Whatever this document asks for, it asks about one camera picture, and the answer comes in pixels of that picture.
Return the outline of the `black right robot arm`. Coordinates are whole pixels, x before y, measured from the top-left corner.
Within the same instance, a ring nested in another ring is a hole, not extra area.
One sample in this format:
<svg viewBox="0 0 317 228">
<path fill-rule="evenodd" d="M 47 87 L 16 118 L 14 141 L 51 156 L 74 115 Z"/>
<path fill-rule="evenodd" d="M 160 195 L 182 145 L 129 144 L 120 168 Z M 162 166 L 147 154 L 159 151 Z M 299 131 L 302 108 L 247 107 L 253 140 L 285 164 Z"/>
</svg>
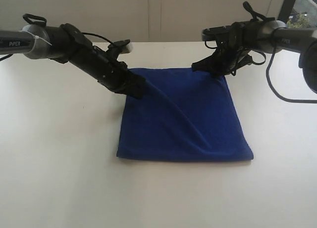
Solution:
<svg viewBox="0 0 317 228">
<path fill-rule="evenodd" d="M 202 31 L 204 42 L 215 41 L 211 56 L 192 64 L 193 71 L 225 76 L 252 64 L 250 51 L 273 54 L 281 50 L 299 53 L 299 68 L 308 87 L 317 91 L 317 30 L 287 28 L 279 20 L 235 22 Z"/>
</svg>

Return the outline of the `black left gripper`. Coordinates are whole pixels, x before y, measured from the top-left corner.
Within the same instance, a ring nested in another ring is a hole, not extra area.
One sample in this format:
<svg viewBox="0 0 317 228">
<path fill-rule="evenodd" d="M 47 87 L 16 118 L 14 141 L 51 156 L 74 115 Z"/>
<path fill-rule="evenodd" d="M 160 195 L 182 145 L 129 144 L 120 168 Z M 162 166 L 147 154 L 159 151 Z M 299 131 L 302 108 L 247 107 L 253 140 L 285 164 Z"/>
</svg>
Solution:
<svg viewBox="0 0 317 228">
<path fill-rule="evenodd" d="M 111 92 L 141 99 L 144 94 L 145 78 L 133 73 L 119 55 L 111 54 L 92 44 L 76 27 L 66 25 L 71 37 L 72 50 L 67 60 L 78 67 Z"/>
</svg>

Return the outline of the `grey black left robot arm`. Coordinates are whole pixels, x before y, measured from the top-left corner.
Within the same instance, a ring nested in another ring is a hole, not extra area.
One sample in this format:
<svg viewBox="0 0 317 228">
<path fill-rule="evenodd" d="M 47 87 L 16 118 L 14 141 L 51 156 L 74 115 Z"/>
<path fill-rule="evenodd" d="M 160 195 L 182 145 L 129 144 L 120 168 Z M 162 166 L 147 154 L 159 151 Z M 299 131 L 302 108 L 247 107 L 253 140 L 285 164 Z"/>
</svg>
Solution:
<svg viewBox="0 0 317 228">
<path fill-rule="evenodd" d="M 129 53 L 129 40 L 111 44 L 102 50 L 84 36 L 75 26 L 62 24 L 59 27 L 42 27 L 31 24 L 21 31 L 1 31 L 0 53 L 23 54 L 29 59 L 50 59 L 67 62 L 78 67 L 113 93 L 141 99 L 145 78 L 133 73 L 120 54 Z"/>
</svg>

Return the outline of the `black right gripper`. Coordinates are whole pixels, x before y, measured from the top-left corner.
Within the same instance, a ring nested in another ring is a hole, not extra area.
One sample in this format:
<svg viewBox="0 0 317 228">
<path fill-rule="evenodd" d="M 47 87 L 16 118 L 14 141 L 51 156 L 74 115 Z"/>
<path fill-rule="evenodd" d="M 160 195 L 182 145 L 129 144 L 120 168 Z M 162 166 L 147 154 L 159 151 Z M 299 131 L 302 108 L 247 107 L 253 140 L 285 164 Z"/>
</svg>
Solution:
<svg viewBox="0 0 317 228">
<path fill-rule="evenodd" d="M 252 64 L 249 50 L 243 45 L 245 23 L 235 22 L 231 26 L 228 39 L 216 41 L 214 53 L 192 63 L 192 70 L 209 72 L 212 76 L 236 75 L 236 71 Z"/>
</svg>

